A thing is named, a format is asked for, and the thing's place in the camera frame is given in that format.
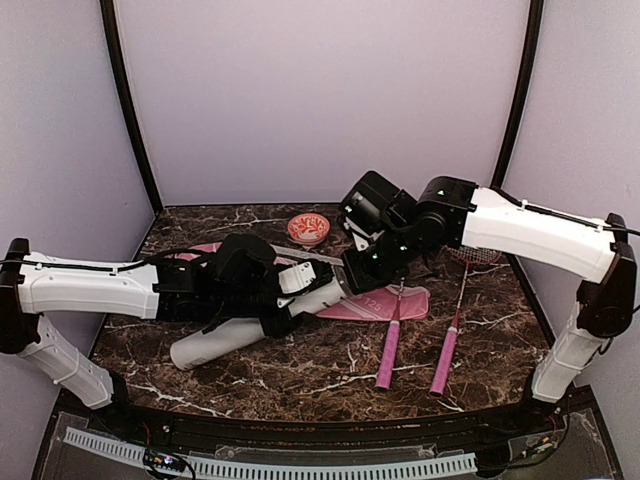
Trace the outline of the white shuttlecock tube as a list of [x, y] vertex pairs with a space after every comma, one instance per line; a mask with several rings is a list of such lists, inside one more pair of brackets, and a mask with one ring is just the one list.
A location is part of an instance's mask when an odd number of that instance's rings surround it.
[[[282, 310], [293, 317], [302, 313], [315, 314], [352, 295], [345, 281], [334, 278], [314, 291], [286, 300]], [[266, 337], [258, 318], [232, 318], [174, 342], [170, 357], [177, 368], [189, 370]]]

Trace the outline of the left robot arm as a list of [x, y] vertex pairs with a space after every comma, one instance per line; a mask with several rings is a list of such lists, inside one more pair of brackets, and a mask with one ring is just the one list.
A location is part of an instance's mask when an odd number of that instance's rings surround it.
[[50, 312], [109, 313], [204, 329], [170, 347], [188, 370], [299, 324], [310, 291], [332, 270], [311, 260], [281, 264], [252, 235], [231, 235], [215, 250], [174, 248], [131, 263], [61, 259], [14, 239], [1, 261], [1, 351], [44, 372], [120, 436], [141, 427], [124, 379], [89, 360], [48, 319]]

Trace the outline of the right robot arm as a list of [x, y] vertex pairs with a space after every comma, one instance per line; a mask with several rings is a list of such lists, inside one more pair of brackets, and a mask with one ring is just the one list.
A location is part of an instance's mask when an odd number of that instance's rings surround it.
[[581, 279], [566, 326], [532, 375], [530, 395], [510, 413], [521, 434], [549, 416], [599, 347], [625, 332], [635, 314], [637, 263], [621, 216], [573, 216], [450, 176], [432, 179], [419, 198], [375, 171], [339, 206], [356, 247], [342, 259], [353, 292], [383, 287], [411, 261], [438, 251], [495, 250], [552, 265]]

